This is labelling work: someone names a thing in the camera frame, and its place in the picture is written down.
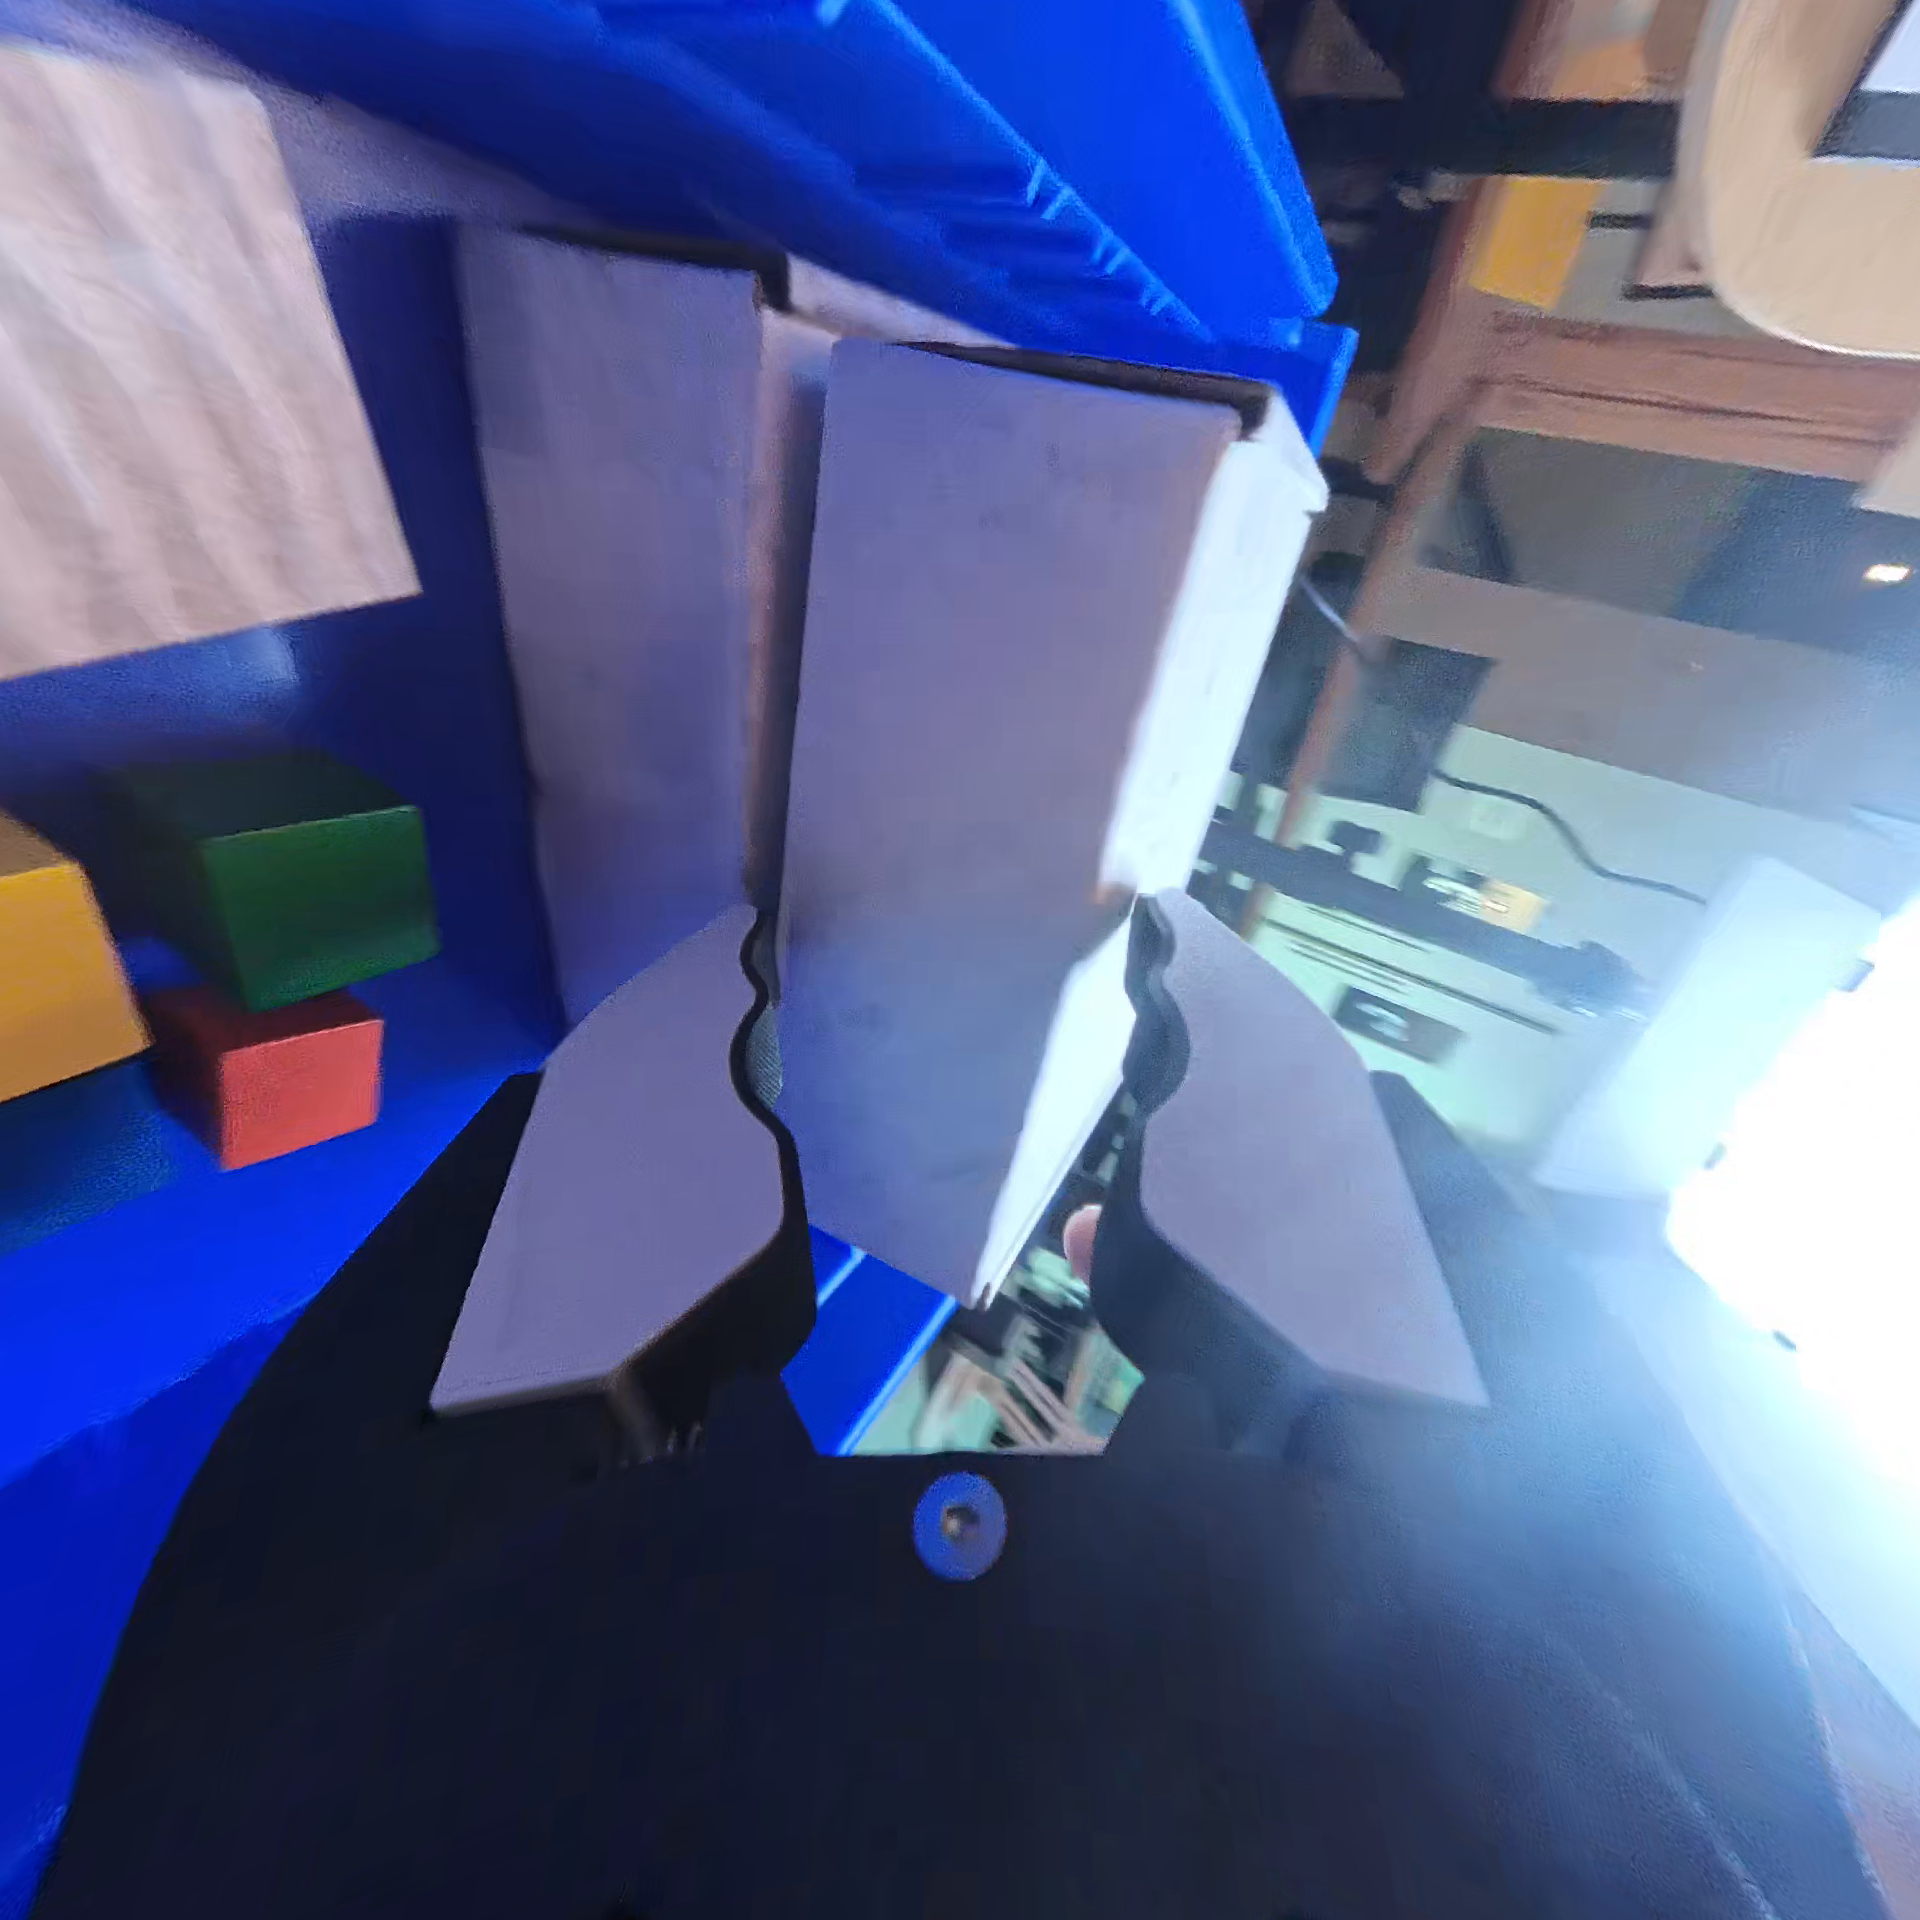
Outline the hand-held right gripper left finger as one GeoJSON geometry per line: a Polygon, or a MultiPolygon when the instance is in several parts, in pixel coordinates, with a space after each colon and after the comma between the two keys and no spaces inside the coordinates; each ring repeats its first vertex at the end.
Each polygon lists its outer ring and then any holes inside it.
{"type": "Polygon", "coordinates": [[[736,900],[551,1052],[482,1241],[433,1417],[593,1403],[631,1458],[698,1452],[817,1318],[798,1143],[758,1070],[773,977],[736,900]]]}

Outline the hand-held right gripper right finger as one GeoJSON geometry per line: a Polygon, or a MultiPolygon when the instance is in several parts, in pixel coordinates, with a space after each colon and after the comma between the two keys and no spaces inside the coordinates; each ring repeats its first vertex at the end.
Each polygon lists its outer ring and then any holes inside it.
{"type": "Polygon", "coordinates": [[[1361,1058],[1185,891],[1133,900],[1133,1112],[1098,1204],[1092,1315],[1217,1411],[1327,1387],[1488,1405],[1361,1058]]]}

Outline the red cube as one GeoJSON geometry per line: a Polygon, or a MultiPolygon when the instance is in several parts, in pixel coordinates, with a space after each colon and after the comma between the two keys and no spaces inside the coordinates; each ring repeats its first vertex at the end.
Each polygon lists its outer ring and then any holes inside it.
{"type": "Polygon", "coordinates": [[[339,1141],[380,1115],[387,1025],[336,990],[253,1012],[209,985],[142,999],[150,1081],[221,1169],[339,1141]]]}

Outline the green cube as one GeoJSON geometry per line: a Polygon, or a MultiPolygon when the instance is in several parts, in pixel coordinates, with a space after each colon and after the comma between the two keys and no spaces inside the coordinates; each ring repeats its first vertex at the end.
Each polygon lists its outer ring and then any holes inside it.
{"type": "Polygon", "coordinates": [[[318,751],[122,764],[99,779],[133,928],[269,1012],[439,956],[426,814],[318,751]]]}

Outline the cardboard box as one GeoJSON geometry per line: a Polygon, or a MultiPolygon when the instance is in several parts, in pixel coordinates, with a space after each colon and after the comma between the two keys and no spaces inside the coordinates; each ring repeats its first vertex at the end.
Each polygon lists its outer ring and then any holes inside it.
{"type": "Polygon", "coordinates": [[[907,342],[746,266],[464,226],[551,968],[776,920],[822,1229],[996,1290],[1116,1089],[1327,482],[1272,383],[907,342]]]}

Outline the yellow cube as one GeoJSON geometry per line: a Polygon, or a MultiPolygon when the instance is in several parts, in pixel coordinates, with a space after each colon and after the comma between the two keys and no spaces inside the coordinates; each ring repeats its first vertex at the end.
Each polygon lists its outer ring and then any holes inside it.
{"type": "Polygon", "coordinates": [[[2,811],[2,1098],[126,1062],[147,1042],[82,864],[2,811]]]}

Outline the light wooden cube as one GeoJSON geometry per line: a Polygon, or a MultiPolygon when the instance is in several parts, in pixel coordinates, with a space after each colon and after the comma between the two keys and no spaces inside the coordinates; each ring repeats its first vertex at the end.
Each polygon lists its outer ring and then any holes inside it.
{"type": "Polygon", "coordinates": [[[418,594],[262,102],[2,48],[2,677],[418,594]]]}

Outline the blue plastic bin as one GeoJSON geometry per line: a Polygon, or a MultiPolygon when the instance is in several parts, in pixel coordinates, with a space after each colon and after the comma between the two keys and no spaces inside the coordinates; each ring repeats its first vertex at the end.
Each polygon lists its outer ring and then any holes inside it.
{"type": "Polygon", "coordinates": [[[418,594],[2,683],[2,801],[85,858],[89,776],[302,742],[426,811],[445,953],[398,1115],[219,1203],[2,1259],[2,1479],[259,1343],[532,1061],[525,783],[454,353],[452,217],[723,235],[1018,344],[1253,374],[1319,446],[1356,334],[1237,2],[5,2],[2,36],[203,65],[275,116],[418,594]]]}

